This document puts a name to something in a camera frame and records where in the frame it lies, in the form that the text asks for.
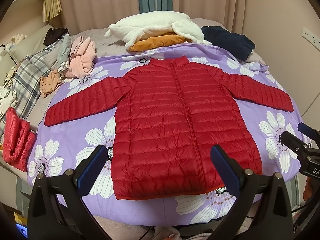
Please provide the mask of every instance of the pink curtain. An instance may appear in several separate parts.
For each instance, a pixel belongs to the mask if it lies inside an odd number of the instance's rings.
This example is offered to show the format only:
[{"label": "pink curtain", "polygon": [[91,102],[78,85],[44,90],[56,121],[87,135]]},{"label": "pink curtain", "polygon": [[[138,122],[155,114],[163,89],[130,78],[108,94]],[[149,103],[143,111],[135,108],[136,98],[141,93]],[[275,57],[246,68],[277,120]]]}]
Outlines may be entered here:
[{"label": "pink curtain", "polygon": [[174,11],[219,22],[236,33],[242,33],[244,7],[245,0],[173,0]]},{"label": "pink curtain", "polygon": [[130,15],[139,13],[138,0],[60,0],[62,22],[70,34],[107,28]]}]

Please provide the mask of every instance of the blue pad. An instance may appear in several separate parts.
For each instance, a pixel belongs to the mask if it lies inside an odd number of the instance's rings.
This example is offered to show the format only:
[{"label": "blue pad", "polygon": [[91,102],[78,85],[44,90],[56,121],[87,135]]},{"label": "blue pad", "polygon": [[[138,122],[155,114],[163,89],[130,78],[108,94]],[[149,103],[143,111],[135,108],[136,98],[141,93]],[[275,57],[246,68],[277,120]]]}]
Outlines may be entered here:
[{"label": "blue pad", "polygon": [[87,196],[100,174],[108,158],[108,150],[103,145],[98,145],[86,160],[90,160],[77,179],[77,192],[79,196]]},{"label": "blue pad", "polygon": [[298,124],[298,130],[299,132],[302,132],[304,135],[308,136],[311,140],[316,140],[317,138],[317,131],[307,126],[303,122]]},{"label": "blue pad", "polygon": [[240,195],[241,181],[229,163],[234,160],[230,159],[228,155],[223,150],[223,152],[220,151],[220,149],[222,150],[219,145],[212,146],[210,152],[211,161],[222,178],[228,192],[231,195],[238,197]]}]

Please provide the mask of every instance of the jacket zipper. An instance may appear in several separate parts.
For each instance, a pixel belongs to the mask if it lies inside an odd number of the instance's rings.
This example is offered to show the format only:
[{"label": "jacket zipper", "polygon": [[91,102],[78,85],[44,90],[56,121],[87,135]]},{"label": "jacket zipper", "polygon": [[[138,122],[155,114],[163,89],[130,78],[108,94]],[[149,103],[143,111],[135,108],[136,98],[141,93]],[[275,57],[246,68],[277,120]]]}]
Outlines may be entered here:
[{"label": "jacket zipper", "polygon": [[202,167],[202,163],[201,163],[201,158],[200,158],[200,154],[199,154],[199,151],[198,151],[198,147],[196,145],[195,134],[194,134],[194,131],[193,131],[193,128],[192,128],[192,125],[191,125],[191,121],[189,119],[189,114],[188,114],[186,103],[185,103],[185,101],[184,101],[184,99],[182,97],[181,87],[180,87],[180,84],[179,84],[179,81],[178,81],[178,77],[177,77],[176,71],[175,71],[175,69],[173,67],[173,63],[170,63],[170,66],[171,66],[171,70],[172,70],[172,73],[173,73],[174,80],[175,80],[177,88],[178,88],[179,96],[180,96],[180,98],[182,100],[184,112],[185,112],[186,118],[188,120],[190,131],[191,131],[192,144],[193,144],[193,148],[194,148],[194,150],[196,152],[196,160],[197,160],[197,164],[198,164],[198,173],[199,173],[199,179],[200,179],[200,189],[201,189],[202,193],[206,193],[205,181],[204,181],[204,171],[203,171],[203,167]]}]

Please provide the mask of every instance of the metal screw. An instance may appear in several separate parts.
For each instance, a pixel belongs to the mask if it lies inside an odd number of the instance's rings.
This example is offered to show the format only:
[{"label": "metal screw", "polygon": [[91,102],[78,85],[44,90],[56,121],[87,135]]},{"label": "metal screw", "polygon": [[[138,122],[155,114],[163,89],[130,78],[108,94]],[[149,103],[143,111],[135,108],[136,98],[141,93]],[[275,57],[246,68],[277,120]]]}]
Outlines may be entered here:
[{"label": "metal screw", "polygon": [[65,172],[64,172],[67,176],[70,176],[73,174],[73,169],[67,169]]},{"label": "metal screw", "polygon": [[37,175],[37,179],[42,179],[44,177],[44,174],[41,172]]},{"label": "metal screw", "polygon": [[253,171],[250,170],[250,169],[245,169],[245,170],[244,170],[244,173],[247,174],[248,176],[250,176],[250,175],[253,174]]},{"label": "metal screw", "polygon": [[282,178],[282,175],[279,172],[276,172],[275,176],[276,176],[277,179],[281,179]]}]

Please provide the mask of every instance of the red puffer jacket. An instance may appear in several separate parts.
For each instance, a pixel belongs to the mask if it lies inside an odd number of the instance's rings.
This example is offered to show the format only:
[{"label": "red puffer jacket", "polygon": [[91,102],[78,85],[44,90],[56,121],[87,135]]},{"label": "red puffer jacket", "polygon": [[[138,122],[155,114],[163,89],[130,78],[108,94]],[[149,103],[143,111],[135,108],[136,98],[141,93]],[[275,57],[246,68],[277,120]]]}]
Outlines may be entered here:
[{"label": "red puffer jacket", "polygon": [[151,59],[50,107],[51,126],[117,106],[111,176],[117,199],[203,194],[221,187],[215,144],[243,168],[262,172],[260,155],[235,100],[293,111],[283,91],[186,57]]},{"label": "red puffer jacket", "polygon": [[30,131],[30,123],[20,119],[10,107],[4,127],[3,159],[17,169],[27,171],[27,159],[36,135]]}]

